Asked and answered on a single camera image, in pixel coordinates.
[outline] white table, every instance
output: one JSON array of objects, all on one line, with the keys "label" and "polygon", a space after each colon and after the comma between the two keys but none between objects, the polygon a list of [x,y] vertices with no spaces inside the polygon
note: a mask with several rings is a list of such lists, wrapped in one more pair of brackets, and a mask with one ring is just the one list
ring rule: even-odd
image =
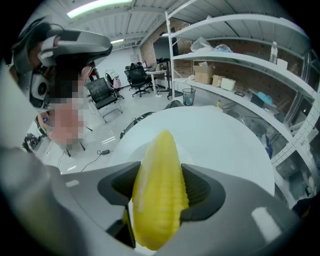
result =
[{"label": "white table", "polygon": [[164,84],[165,84],[165,89],[168,88],[167,86],[167,71],[166,70],[159,70],[159,71],[151,71],[151,72],[146,72],[147,75],[151,75],[151,79],[152,79],[152,85],[153,85],[153,93],[157,94],[157,90],[156,90],[156,83],[155,83],[155,77],[154,75],[157,74],[164,74]]},{"label": "white table", "polygon": [[162,130],[172,133],[181,163],[250,180],[274,195],[272,164],[259,139],[213,106],[175,107],[148,116],[120,140],[108,165],[141,161]]}]

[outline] white shelf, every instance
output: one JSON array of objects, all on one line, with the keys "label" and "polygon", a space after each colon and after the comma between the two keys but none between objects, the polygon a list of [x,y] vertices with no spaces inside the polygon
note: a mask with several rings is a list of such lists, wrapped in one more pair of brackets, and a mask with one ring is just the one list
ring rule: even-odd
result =
[{"label": "white shelf", "polygon": [[233,14],[200,21],[171,35],[175,38],[196,41],[235,39],[271,45],[302,58],[311,49],[306,33],[293,22],[284,18],[260,14]]},{"label": "white shelf", "polygon": [[189,0],[171,12],[168,18],[194,24],[205,20],[208,15],[218,17],[232,14],[261,14],[292,19],[274,0]]},{"label": "white shelf", "polygon": [[317,92],[300,77],[288,70],[279,68],[277,65],[269,61],[257,57],[233,52],[209,51],[205,53],[188,53],[178,55],[174,56],[172,60],[222,62],[247,67],[279,80],[296,92],[302,93],[306,97],[314,99],[317,97]]},{"label": "white shelf", "polygon": [[204,83],[199,83],[199,82],[195,82],[192,80],[191,81],[190,80],[185,81],[185,80],[186,80],[185,78],[175,78],[173,81],[176,83],[187,84],[189,86],[197,87],[197,88],[221,95],[225,98],[228,98],[228,99],[246,107],[247,109],[251,110],[252,112],[257,114],[258,116],[260,116],[261,118],[266,120],[277,131],[279,131],[282,134],[282,136],[285,137],[285,139],[287,141],[290,141],[293,139],[293,136],[291,135],[289,127],[286,124],[279,122],[274,117],[275,113],[272,110],[267,112],[263,108],[250,102],[251,96],[249,96],[248,94],[245,94],[244,97],[241,97],[241,96],[238,96],[235,94],[236,90],[228,91],[228,90],[224,90],[220,87],[214,87],[211,84],[204,84]]}]

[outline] yellow corn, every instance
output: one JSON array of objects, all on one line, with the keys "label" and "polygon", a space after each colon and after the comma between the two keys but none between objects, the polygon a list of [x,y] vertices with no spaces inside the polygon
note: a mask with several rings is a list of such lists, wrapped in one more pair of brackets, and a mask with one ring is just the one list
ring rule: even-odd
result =
[{"label": "yellow corn", "polygon": [[169,131],[162,131],[147,147],[132,202],[136,241],[158,250],[178,230],[180,213],[189,207],[176,143]]}]

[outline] metal shelf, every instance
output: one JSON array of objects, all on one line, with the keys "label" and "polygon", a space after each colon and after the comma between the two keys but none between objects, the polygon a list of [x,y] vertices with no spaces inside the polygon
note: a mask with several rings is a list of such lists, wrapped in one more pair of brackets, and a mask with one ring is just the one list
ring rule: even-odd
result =
[{"label": "metal shelf", "polygon": [[208,51],[205,53],[188,53],[174,56],[173,60],[193,60],[193,61],[211,61],[223,62],[244,66],[253,70],[257,70],[268,76],[271,76],[285,85],[289,86],[296,92],[300,92],[306,97],[315,98],[317,93],[310,85],[304,82],[300,77],[288,70],[281,69],[277,65],[264,59],[252,57],[249,55],[238,54],[233,52],[217,52]]},{"label": "metal shelf", "polygon": [[251,110],[252,112],[257,114],[258,116],[260,116],[261,118],[266,120],[270,125],[272,125],[276,130],[278,130],[287,141],[290,141],[293,139],[293,136],[291,135],[291,131],[290,131],[289,127],[286,124],[279,122],[274,117],[275,113],[273,113],[272,110],[267,112],[263,108],[250,102],[251,97],[248,94],[246,94],[244,97],[240,97],[235,94],[235,90],[228,91],[228,90],[224,90],[220,87],[214,87],[211,84],[204,84],[204,83],[195,82],[192,80],[186,81],[185,78],[175,78],[173,81],[176,83],[186,84],[186,85],[189,85],[192,87],[197,87],[197,88],[221,95],[225,98],[228,98],[228,99],[244,106],[245,108]]},{"label": "metal shelf", "polygon": [[253,41],[277,46],[302,58],[311,50],[311,42],[306,33],[296,24],[284,18],[260,14],[234,14],[200,21],[187,26],[171,37],[196,41],[235,39]]},{"label": "metal shelf", "polygon": [[261,14],[291,19],[287,11],[274,0],[190,0],[172,11],[168,18],[194,24],[205,20],[208,15],[218,17],[232,14]]},{"label": "metal shelf", "polygon": [[[241,97],[232,92],[215,88],[212,85],[196,83],[194,81],[185,82],[229,98],[255,112],[271,124],[288,140],[286,146],[272,158],[272,166],[275,168],[294,151],[297,151],[311,173],[315,190],[319,191],[320,179],[317,168],[315,168],[314,160],[310,158],[308,150],[302,146],[302,143],[308,137],[320,116],[320,85],[318,90],[314,91],[304,80],[288,70],[283,70],[273,63],[249,55],[212,51],[209,53],[189,53],[174,56],[173,52],[172,37],[191,41],[203,37],[207,40],[235,39],[263,44],[271,44],[275,41],[280,49],[304,59],[307,52],[311,50],[310,39],[301,28],[291,22],[293,20],[288,13],[273,0],[189,0],[170,13],[166,11],[165,18],[170,47],[171,75],[172,80],[176,83],[181,83],[185,79],[175,78],[177,72],[175,71],[174,60],[223,62],[265,73],[286,84],[296,92],[300,92],[312,102],[312,108],[305,122],[298,132],[292,136],[290,129],[286,125],[278,122],[263,109],[257,109],[259,107],[256,106],[256,108],[252,105],[249,99],[241,99]],[[192,25],[171,34],[171,18],[182,20]],[[312,67],[317,71],[319,71],[317,69],[318,64],[318,58],[311,63]],[[174,82],[172,83],[172,99],[175,99]],[[285,181],[280,177],[276,169],[274,169],[274,175],[275,182],[292,207],[296,202],[290,195]]]}]

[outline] plastic bottle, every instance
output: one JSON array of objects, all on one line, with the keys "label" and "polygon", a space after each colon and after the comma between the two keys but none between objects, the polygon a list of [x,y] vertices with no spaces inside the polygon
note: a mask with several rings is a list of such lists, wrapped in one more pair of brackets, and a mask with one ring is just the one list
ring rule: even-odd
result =
[{"label": "plastic bottle", "polygon": [[277,64],[277,57],[278,57],[277,42],[273,42],[273,44],[271,46],[271,53],[270,53],[269,62],[271,62],[273,64]]}]

